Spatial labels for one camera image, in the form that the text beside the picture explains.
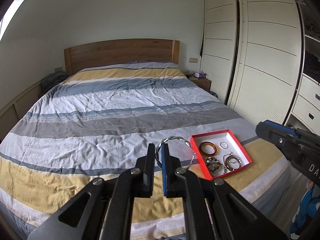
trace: bed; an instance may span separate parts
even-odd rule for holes
[[[0,214],[20,239],[93,178],[115,178],[133,167],[148,143],[214,130],[230,129],[253,160],[225,180],[263,214],[270,212],[290,183],[286,159],[256,137],[250,122],[189,81],[178,60],[179,41],[172,40],[65,49],[70,77],[42,96],[0,144]],[[168,144],[187,165],[192,150]],[[190,170],[203,176],[197,160]],[[131,239],[185,239],[182,200],[163,196],[161,169],[155,171],[153,196],[135,199]]]

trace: wooden floor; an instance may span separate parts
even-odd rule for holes
[[[297,212],[300,201],[306,193],[308,178],[291,167],[291,186],[284,192],[281,201],[271,211],[269,219],[289,236],[292,217]]]

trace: open jewelry box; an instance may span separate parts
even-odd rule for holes
[[[206,154],[210,153],[210,151],[213,152],[214,149],[209,145],[205,145],[201,147],[202,151],[204,152],[201,154],[201,150],[199,150],[199,147],[201,143],[204,142],[213,143],[216,148],[216,152],[214,154]],[[202,169],[202,172],[204,173],[204,177],[208,180],[212,180],[216,177],[221,178],[229,174],[233,174],[237,171],[246,168],[250,163],[252,163],[250,156],[242,147],[236,136],[230,130],[221,130],[192,135],[190,139],[190,144],[197,155],[200,167]],[[232,160],[234,160],[233,162],[229,162],[229,166],[231,168],[234,168],[232,171],[226,170],[225,172],[223,165],[220,165],[220,168],[218,168],[213,173],[209,171],[206,165],[206,160],[209,156],[214,156],[214,158],[216,158],[220,162],[220,164],[224,164],[224,160],[226,160],[227,157],[230,156],[230,152],[241,161],[241,167],[239,167],[240,165],[237,158],[231,158]]]

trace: wooden nightstand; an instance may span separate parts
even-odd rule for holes
[[[194,76],[191,76],[189,78],[194,84],[196,84],[198,87],[204,89],[204,90],[210,90],[211,86],[211,80],[206,78],[196,78]]]

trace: metal screw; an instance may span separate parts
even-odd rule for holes
[[[214,184],[216,185],[216,186],[221,186],[221,185],[223,185],[223,183],[224,183],[224,180],[223,179],[220,179],[220,178],[216,178],[216,179],[214,179]]]
[[[132,168],[131,169],[131,174],[132,175],[137,175],[140,174],[141,170],[139,168]]]
[[[103,182],[103,179],[101,179],[101,178],[95,178],[92,181],[93,185],[95,185],[95,186],[101,185],[102,182]]]
[[[186,169],[185,168],[182,168],[182,167],[179,167],[179,168],[177,168],[176,169],[176,172],[178,173],[178,174],[183,174],[183,173],[186,173]]]

